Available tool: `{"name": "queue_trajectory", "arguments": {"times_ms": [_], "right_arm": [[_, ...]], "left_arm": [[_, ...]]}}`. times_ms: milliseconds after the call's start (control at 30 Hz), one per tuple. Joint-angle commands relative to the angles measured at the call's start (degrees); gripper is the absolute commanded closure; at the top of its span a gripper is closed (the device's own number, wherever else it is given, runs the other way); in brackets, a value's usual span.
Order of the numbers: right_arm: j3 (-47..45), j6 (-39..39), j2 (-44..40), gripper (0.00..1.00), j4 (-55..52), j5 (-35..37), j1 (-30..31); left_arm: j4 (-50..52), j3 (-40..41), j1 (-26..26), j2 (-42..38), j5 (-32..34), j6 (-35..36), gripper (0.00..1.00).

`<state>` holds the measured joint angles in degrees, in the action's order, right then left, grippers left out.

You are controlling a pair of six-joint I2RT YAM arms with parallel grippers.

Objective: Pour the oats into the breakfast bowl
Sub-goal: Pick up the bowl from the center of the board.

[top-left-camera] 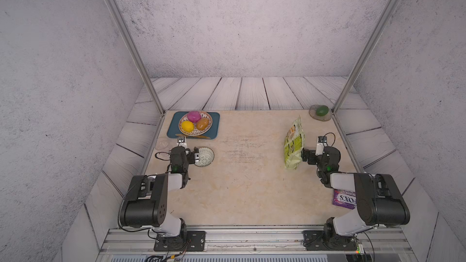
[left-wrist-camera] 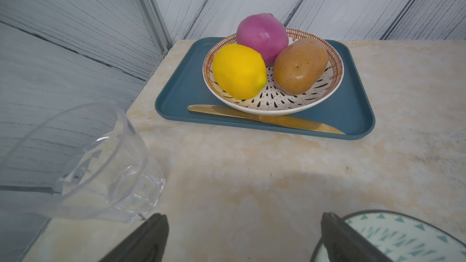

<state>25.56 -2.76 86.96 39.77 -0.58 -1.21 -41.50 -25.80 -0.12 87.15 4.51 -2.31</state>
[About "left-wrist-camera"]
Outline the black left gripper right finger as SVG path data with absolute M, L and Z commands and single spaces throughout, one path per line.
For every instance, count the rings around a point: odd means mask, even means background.
M 335 213 L 325 212 L 320 224 L 331 262 L 392 262 Z

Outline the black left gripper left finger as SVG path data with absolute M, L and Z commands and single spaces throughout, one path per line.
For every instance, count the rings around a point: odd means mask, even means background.
M 167 216 L 156 213 L 100 262 L 161 262 L 169 235 Z

